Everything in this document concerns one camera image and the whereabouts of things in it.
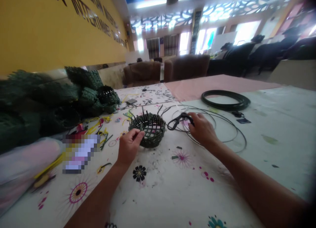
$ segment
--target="pink tablecloth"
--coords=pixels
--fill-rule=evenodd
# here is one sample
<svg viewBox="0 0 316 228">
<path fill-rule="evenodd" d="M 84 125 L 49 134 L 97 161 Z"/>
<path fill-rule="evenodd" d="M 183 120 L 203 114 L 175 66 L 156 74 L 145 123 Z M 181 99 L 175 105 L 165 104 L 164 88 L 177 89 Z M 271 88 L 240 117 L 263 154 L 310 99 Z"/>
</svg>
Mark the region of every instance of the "pink tablecloth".
<svg viewBox="0 0 316 228">
<path fill-rule="evenodd" d="M 178 101 L 200 99 L 202 93 L 208 90 L 227 90 L 241 93 L 277 88 L 281 86 L 277 83 L 267 83 L 227 75 L 169 82 L 165 83 L 165 85 Z"/>
</svg>

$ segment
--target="right hand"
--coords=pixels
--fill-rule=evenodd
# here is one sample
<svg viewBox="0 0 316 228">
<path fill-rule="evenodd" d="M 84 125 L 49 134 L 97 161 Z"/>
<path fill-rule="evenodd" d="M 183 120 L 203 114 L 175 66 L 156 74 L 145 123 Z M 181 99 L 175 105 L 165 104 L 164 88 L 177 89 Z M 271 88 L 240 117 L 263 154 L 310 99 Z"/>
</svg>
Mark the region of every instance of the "right hand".
<svg viewBox="0 0 316 228">
<path fill-rule="evenodd" d="M 192 117 L 195 125 L 193 126 L 192 124 L 189 124 L 190 133 L 203 147 L 220 142 L 212 124 L 203 114 L 190 112 L 188 115 Z"/>
<path fill-rule="evenodd" d="M 118 160 L 119 165 L 129 167 L 136 157 L 137 150 L 145 135 L 144 131 L 132 129 L 119 139 Z"/>
</svg>

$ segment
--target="brown armchair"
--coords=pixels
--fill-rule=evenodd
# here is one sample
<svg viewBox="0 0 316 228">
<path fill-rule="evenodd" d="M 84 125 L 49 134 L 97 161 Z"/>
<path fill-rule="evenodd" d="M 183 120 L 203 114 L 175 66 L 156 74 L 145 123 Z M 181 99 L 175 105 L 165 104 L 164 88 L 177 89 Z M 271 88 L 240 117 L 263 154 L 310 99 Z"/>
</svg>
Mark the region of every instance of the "brown armchair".
<svg viewBox="0 0 316 228">
<path fill-rule="evenodd" d="M 181 55 L 165 61 L 164 82 L 205 77 L 209 55 Z"/>
<path fill-rule="evenodd" d="M 159 62 L 138 62 L 124 68 L 127 87 L 160 83 Z"/>
</svg>

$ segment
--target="green woven item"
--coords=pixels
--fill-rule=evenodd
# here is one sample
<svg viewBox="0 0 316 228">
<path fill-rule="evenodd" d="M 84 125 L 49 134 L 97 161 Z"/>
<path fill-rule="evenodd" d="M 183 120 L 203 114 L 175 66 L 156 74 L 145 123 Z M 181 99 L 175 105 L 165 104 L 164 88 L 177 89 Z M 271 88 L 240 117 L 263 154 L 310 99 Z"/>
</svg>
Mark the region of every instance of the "green woven item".
<svg viewBox="0 0 316 228">
<path fill-rule="evenodd" d="M 91 107 L 86 108 L 86 112 L 89 114 L 90 117 L 97 117 L 104 112 L 104 108 L 97 98 L 95 103 Z"/>
<path fill-rule="evenodd" d="M 81 92 L 81 97 L 79 99 L 79 104 L 82 107 L 92 106 L 98 99 L 98 92 L 85 87 Z"/>
<path fill-rule="evenodd" d="M 80 116 L 70 106 L 62 106 L 41 115 L 41 135 L 50 136 L 65 132 L 80 122 Z"/>
<path fill-rule="evenodd" d="M 36 88 L 32 93 L 32 99 L 50 106 L 60 106 L 77 101 L 79 93 L 78 85 L 49 82 Z"/>
<path fill-rule="evenodd" d="M 0 154 L 24 146 L 40 138 L 38 113 L 0 113 Z"/>
<path fill-rule="evenodd" d="M 11 73 L 8 80 L 0 81 L 0 108 L 6 109 L 19 103 L 42 83 L 42 78 L 35 73 L 23 70 Z"/>
<path fill-rule="evenodd" d="M 102 86 L 98 88 L 98 98 L 103 106 L 104 112 L 114 113 L 121 101 L 112 87 Z"/>
<path fill-rule="evenodd" d="M 97 90 L 103 86 L 97 70 L 87 71 L 79 67 L 65 67 L 67 76 L 74 84 Z"/>
<path fill-rule="evenodd" d="M 133 128 L 145 131 L 145 136 L 141 141 L 141 146 L 145 148 L 154 148 L 161 142 L 164 133 L 166 122 L 157 114 L 146 113 L 141 116 L 130 118 L 128 130 Z"/>
</svg>

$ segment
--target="curtain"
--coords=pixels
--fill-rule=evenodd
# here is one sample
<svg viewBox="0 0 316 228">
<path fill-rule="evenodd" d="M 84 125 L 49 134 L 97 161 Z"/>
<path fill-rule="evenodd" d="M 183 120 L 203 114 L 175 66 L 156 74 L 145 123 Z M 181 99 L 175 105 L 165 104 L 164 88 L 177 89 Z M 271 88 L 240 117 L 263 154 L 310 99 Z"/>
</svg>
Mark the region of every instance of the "curtain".
<svg viewBox="0 0 316 228">
<path fill-rule="evenodd" d="M 165 56 L 179 55 L 179 34 L 165 36 Z"/>
<path fill-rule="evenodd" d="M 154 38 L 154 39 L 146 39 L 146 45 L 147 45 L 147 49 L 149 52 L 149 58 L 153 59 L 153 58 L 158 58 L 160 56 L 159 53 L 159 38 Z"/>
</svg>

